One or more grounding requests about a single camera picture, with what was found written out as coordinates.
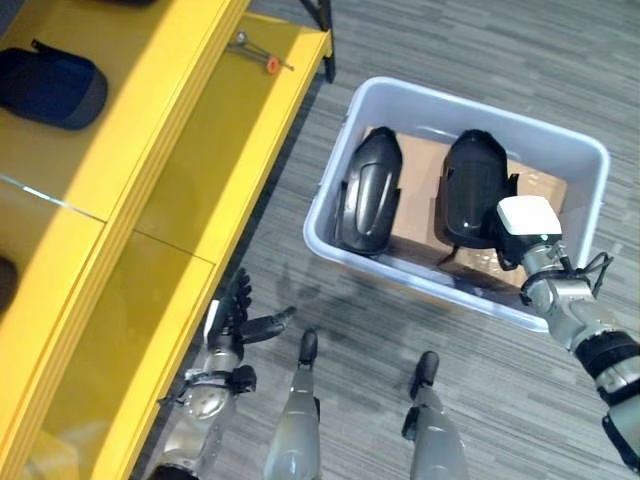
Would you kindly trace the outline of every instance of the storage bin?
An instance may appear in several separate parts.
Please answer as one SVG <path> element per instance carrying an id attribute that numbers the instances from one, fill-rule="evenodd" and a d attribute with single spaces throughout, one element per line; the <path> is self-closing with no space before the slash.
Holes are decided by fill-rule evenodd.
<path id="1" fill-rule="evenodd" d="M 609 171 L 609 154 L 591 137 L 539 120 L 401 80 L 376 77 L 355 92 L 344 125 L 304 224 L 304 239 L 317 255 L 354 270 L 382 277 L 454 304 L 534 331 L 544 319 L 517 295 L 480 288 L 435 267 L 390 255 L 367 258 L 333 246 L 336 200 L 351 156 L 367 127 L 453 143 L 470 128 L 487 130 L 509 156 L 567 182 L 560 222 L 564 243 L 576 266 L 584 266 L 596 227 Z"/>

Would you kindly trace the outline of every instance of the navy bag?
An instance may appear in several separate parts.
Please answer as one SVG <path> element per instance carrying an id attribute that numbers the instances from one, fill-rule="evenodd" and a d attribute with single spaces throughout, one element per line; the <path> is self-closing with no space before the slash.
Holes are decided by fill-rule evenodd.
<path id="1" fill-rule="evenodd" d="M 107 79 L 86 58 L 31 42 L 0 52 L 0 105 L 30 120 L 78 130 L 102 111 Z"/>

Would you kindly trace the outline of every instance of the orange tool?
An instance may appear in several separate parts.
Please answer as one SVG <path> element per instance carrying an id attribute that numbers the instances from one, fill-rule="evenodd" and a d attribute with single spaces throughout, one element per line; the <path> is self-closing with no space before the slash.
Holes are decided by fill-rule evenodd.
<path id="1" fill-rule="evenodd" d="M 285 67 L 293 71 L 292 65 L 285 63 L 276 55 L 273 55 L 264 48 L 250 42 L 247 33 L 242 30 L 236 34 L 235 41 L 228 45 L 227 51 L 238 53 L 247 58 L 263 63 L 270 75 L 278 73 L 280 67 Z"/>

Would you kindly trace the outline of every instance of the yellow shelving unit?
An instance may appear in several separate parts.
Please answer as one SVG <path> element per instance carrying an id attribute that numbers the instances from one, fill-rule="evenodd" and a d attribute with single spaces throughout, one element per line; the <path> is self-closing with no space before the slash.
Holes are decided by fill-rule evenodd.
<path id="1" fill-rule="evenodd" d="M 109 81 L 104 111 L 81 131 L 0 110 L 0 174 L 70 206 L 52 206 L 49 218 L 32 221 L 16 204 L 25 190 L 7 197 L 0 250 L 17 262 L 21 280 L 0 320 L 0 369 L 10 372 L 1 377 L 0 478 L 15 478 L 29 454 L 79 336 L 248 3 L 158 0 L 132 8 L 30 0 L 0 39 L 0 49 L 28 49 L 37 38 L 85 56 Z M 32 242 L 22 258 L 12 246 L 24 235 Z"/>
<path id="2" fill-rule="evenodd" d="M 0 181 L 0 254 L 20 271 L 0 319 L 0 479 L 129 474 L 331 54 L 330 32 L 247 3 L 30 0 L 0 40 L 86 56 L 110 82 L 79 132 L 0 111 L 0 174 L 69 205 Z M 238 29 L 294 70 L 223 54 Z"/>

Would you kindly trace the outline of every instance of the cardboard box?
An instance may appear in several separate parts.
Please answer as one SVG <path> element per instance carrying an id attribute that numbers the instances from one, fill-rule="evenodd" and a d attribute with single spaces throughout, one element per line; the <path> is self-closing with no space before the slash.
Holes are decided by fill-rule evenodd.
<path id="1" fill-rule="evenodd" d="M 434 266 L 451 253 L 452 246 L 436 238 L 434 231 L 435 199 L 442 164 L 449 144 L 404 134 L 397 135 L 403 153 L 400 176 L 400 204 L 392 230 L 391 255 L 413 263 Z M 508 160 L 509 174 L 519 173 L 518 194 L 546 197 L 558 213 L 566 192 L 566 182 Z M 510 291 L 526 280 L 522 267 L 503 271 L 494 250 L 460 248 L 452 261 L 438 268 L 482 288 Z"/>

